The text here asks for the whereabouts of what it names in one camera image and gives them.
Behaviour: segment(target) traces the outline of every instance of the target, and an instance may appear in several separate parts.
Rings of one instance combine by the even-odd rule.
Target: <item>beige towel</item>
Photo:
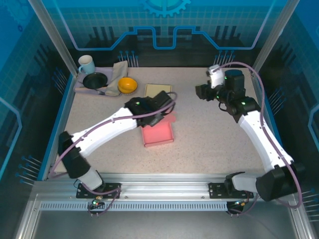
[[[121,61],[113,65],[113,74],[111,83],[107,86],[106,96],[119,96],[121,92],[118,89],[118,82],[121,78],[128,75],[128,62]]]

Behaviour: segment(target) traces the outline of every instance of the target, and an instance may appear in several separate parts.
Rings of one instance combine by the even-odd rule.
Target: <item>speckled surface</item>
[[[129,68],[139,87],[130,96],[103,98],[76,94],[67,122],[69,133],[82,131],[108,118],[132,97],[144,96],[147,83],[172,85],[178,93],[174,142],[144,148],[140,128],[128,131],[95,150],[88,161],[110,173],[231,173],[263,172],[261,159],[249,137],[218,102],[200,100],[195,85],[208,80],[205,68]],[[256,98],[247,69],[246,95]],[[57,172],[64,172],[62,164]]]

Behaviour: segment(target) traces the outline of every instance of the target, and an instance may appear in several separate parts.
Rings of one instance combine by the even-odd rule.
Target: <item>blue enclosure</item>
[[[318,9],[313,0],[0,0],[1,238],[15,236],[32,185],[46,179],[86,54],[97,67],[254,66],[267,123],[305,166],[303,191],[319,190]],[[318,233],[318,220],[311,227]]]

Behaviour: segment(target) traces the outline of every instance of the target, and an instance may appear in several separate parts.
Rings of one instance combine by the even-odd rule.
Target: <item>black bowl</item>
[[[100,72],[91,73],[83,79],[84,87],[92,90],[107,86],[107,82],[107,76]]]

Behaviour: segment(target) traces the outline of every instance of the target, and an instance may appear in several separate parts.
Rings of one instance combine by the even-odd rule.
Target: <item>white cup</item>
[[[82,69],[86,74],[91,74],[95,72],[95,65],[92,56],[84,55],[79,58],[79,72],[82,73]]]

